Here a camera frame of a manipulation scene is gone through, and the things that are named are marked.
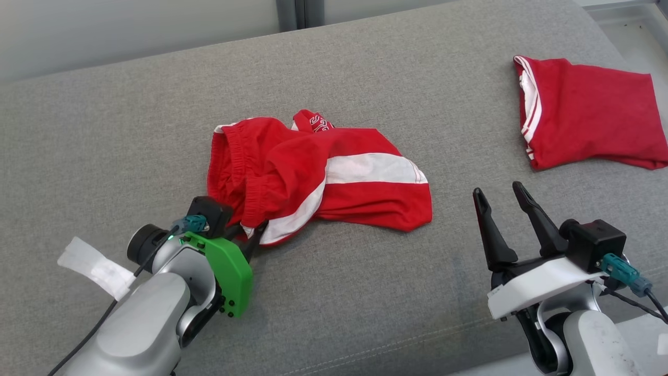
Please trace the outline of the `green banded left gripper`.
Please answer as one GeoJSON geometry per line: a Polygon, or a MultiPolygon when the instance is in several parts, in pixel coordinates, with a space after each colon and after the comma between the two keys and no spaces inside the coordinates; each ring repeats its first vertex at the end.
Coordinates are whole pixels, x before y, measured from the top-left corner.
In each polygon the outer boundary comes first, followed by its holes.
{"type": "Polygon", "coordinates": [[[220,294],[225,297],[225,312],[231,318],[241,317],[251,300],[253,271],[248,261],[252,260],[255,250],[260,245],[267,224],[269,221],[265,220],[253,229],[242,250],[231,241],[246,239],[246,232],[241,224],[229,226],[228,239],[208,239],[193,232],[186,232],[182,238],[183,244],[193,246],[207,259],[208,266],[220,287],[220,294]]]}

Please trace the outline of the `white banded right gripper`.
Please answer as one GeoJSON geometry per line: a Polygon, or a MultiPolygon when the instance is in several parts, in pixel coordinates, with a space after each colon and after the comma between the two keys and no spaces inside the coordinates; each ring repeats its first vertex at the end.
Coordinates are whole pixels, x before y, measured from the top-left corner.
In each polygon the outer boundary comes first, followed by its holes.
{"type": "MultiPolygon", "coordinates": [[[[559,233],[536,200],[520,181],[511,184],[520,209],[527,214],[536,237],[541,245],[539,254],[543,259],[565,254],[568,241],[559,233]]],[[[492,217],[492,208],[481,188],[472,192],[475,214],[486,255],[487,269],[501,272],[518,261],[518,255],[511,249],[499,231],[492,217]]],[[[604,276],[604,272],[589,273],[565,257],[550,260],[541,266],[511,279],[487,293],[487,307],[492,318],[499,320],[512,312],[526,309],[559,293],[577,287],[587,280],[604,276]]]]}

